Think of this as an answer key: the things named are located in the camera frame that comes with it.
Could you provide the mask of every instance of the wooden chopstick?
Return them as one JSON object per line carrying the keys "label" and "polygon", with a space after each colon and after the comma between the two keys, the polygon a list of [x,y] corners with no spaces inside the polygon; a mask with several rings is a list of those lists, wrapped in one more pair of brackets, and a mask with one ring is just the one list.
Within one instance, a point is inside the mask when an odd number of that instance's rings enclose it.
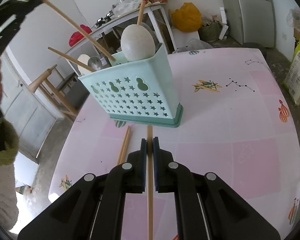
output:
{"label": "wooden chopstick", "polygon": [[126,133],[124,135],[122,145],[121,145],[121,148],[120,148],[120,152],[119,152],[119,155],[118,155],[117,165],[123,163],[123,160],[125,158],[125,155],[126,155],[126,152],[127,152],[127,149],[128,149],[128,145],[129,145],[129,140],[130,140],[129,135],[130,135],[130,126],[127,127]]}
{"label": "wooden chopstick", "polygon": [[85,68],[86,70],[89,70],[90,72],[95,72],[95,71],[96,71],[96,70],[93,69],[92,67],[87,66],[86,64],[80,62],[79,60],[74,59],[73,57],[70,57],[70,56],[67,55],[67,54],[62,53],[61,51],[58,51],[58,50],[56,50],[56,49],[54,49],[54,48],[51,48],[51,47],[48,47],[48,50],[53,51],[54,53],[60,55],[61,57],[64,57],[64,58],[66,58],[67,60],[70,60],[71,62],[73,62],[73,63],[79,65],[80,67]]}
{"label": "wooden chopstick", "polygon": [[115,61],[115,58],[98,42],[96,42],[85,30],[80,28],[80,26],[75,23],[72,19],[70,19],[67,15],[64,14],[58,7],[56,7],[53,3],[48,0],[42,0],[46,5],[52,8],[55,12],[57,12],[63,19],[65,19],[70,25],[78,30],[83,36],[85,36],[94,46],[97,47],[103,54],[105,54],[109,59]]}
{"label": "wooden chopstick", "polygon": [[148,240],[153,240],[153,130],[147,126],[147,178],[148,178]]}
{"label": "wooden chopstick", "polygon": [[143,11],[145,10],[145,6],[146,6],[146,1],[142,0],[141,4],[140,4],[140,9],[139,9],[139,15],[138,15],[138,22],[137,25],[140,25],[140,23],[142,22],[143,19]]}

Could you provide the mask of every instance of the silver screw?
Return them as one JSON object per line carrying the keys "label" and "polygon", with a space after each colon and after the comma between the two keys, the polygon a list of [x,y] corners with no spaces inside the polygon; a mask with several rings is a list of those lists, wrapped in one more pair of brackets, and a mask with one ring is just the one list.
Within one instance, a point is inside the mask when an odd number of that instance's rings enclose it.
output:
{"label": "silver screw", "polygon": [[176,168],[178,168],[178,163],[175,163],[175,162],[170,162],[169,164],[168,164],[168,166],[169,166],[169,168],[172,168],[172,169],[176,169]]}
{"label": "silver screw", "polygon": [[209,179],[209,180],[215,180],[216,178],[217,178],[217,176],[213,172],[209,172],[207,174],[207,179]]}
{"label": "silver screw", "polygon": [[85,181],[92,181],[94,179],[94,175],[89,173],[84,176]]}
{"label": "silver screw", "polygon": [[124,163],[122,164],[122,168],[125,170],[130,170],[132,168],[132,164],[131,163]]}

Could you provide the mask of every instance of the metal spoon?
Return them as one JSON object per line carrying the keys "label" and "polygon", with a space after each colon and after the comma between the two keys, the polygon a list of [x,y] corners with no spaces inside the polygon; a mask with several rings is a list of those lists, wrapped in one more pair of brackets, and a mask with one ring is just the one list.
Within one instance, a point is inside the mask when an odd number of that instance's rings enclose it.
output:
{"label": "metal spoon", "polygon": [[91,57],[88,60],[88,66],[92,67],[95,70],[100,70],[102,69],[102,62],[98,57]]}

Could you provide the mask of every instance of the dark green base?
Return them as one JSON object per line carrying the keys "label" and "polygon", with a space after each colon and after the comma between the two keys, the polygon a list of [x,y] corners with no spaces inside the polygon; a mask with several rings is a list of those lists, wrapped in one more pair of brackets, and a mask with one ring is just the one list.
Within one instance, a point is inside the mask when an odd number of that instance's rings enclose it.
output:
{"label": "dark green base", "polygon": [[180,125],[182,114],[183,114],[183,106],[179,103],[176,117],[173,119],[160,118],[160,117],[146,117],[146,116],[130,116],[130,115],[122,115],[122,114],[109,114],[109,116],[111,119],[114,120],[176,128]]}

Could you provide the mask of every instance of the white desk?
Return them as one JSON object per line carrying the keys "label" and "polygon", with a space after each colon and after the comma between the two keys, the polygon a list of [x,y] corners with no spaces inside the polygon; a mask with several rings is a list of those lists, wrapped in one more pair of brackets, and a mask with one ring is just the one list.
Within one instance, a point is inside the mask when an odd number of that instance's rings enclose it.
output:
{"label": "white desk", "polygon": [[[173,35],[172,35],[172,31],[171,31],[171,27],[170,27],[170,24],[169,24],[169,21],[168,21],[168,18],[165,14],[165,11],[163,9],[163,5],[166,4],[166,3],[161,3],[161,4],[150,4],[148,6],[145,7],[145,10],[144,10],[144,14],[148,14],[149,16],[149,19],[151,20],[151,23],[154,27],[154,31],[155,31],[155,34],[157,35],[157,38],[159,40],[160,43],[164,43],[164,40],[163,40],[163,36],[160,32],[160,29],[159,29],[159,25],[157,23],[157,20],[156,18],[154,17],[154,13],[153,11],[155,10],[160,10],[161,13],[162,13],[162,16],[163,16],[163,19],[165,21],[165,24],[168,28],[168,31],[169,31],[169,34],[170,34],[170,37],[171,37],[171,40],[172,40],[172,44],[173,44],[173,47],[174,49],[176,50],[177,47],[176,47],[176,44],[174,42],[174,39],[173,39]],[[90,33],[90,36],[92,38],[97,38],[99,37],[99,35],[103,32],[105,32],[106,30],[109,30],[123,22],[126,22],[130,19],[133,19],[135,17],[138,17],[138,14],[139,14],[139,9],[135,9],[133,11],[130,11],[114,20],[111,20],[109,22],[107,22],[106,24],[103,24],[101,27],[97,28],[96,30],[94,30],[92,33]],[[70,50],[68,50],[66,52],[67,55],[71,55],[72,52],[74,52],[75,50],[77,50],[78,48],[80,48],[83,44],[85,44],[86,42],[89,42],[88,39],[86,38],[83,38],[81,41],[79,41],[78,43],[76,43]],[[80,73],[78,73],[78,71],[73,67],[72,63],[67,60],[67,62],[69,63],[69,65],[72,67],[72,69],[74,70],[75,73],[77,73],[78,75],[81,75]]]}

